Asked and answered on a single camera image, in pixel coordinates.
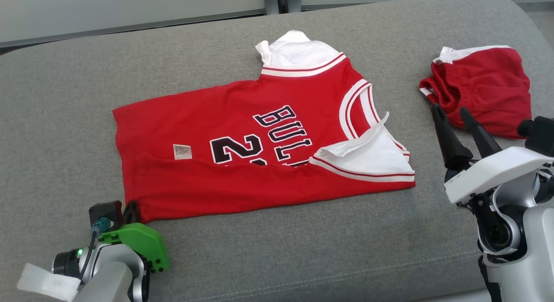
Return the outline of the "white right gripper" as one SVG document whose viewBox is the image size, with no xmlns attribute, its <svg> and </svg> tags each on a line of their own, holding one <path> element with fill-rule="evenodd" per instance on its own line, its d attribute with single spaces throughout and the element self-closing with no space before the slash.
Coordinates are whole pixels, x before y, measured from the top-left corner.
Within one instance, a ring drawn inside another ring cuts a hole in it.
<svg viewBox="0 0 554 302">
<path fill-rule="evenodd" d="M 431 114 L 435 132 L 441 148 L 444 166 L 447 170 L 463 170 L 445 182 L 444 188 L 453 205 L 468 202 L 471 194 L 480 194 L 527 173 L 552 164 L 554 158 L 521 147 L 502 150 L 485 128 L 471 115 L 469 109 L 461 107 L 460 116 L 465 130 L 471 134 L 481 159 L 473 166 L 471 150 L 461 144 L 452 131 L 446 112 L 434 103 Z"/>
</svg>

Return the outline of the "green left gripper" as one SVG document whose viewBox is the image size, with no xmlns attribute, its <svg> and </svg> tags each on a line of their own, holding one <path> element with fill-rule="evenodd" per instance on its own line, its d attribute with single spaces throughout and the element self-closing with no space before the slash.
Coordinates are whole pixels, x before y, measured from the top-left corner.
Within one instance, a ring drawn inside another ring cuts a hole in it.
<svg viewBox="0 0 554 302">
<path fill-rule="evenodd" d="M 162 235 L 139 223 L 139 208 L 136 201 L 130 201 L 123 211 L 123 226 L 115 231 L 100 235 L 99 242 L 122 243 L 146 258 L 151 271 L 164 272 L 169 269 L 169 256 Z"/>
</svg>

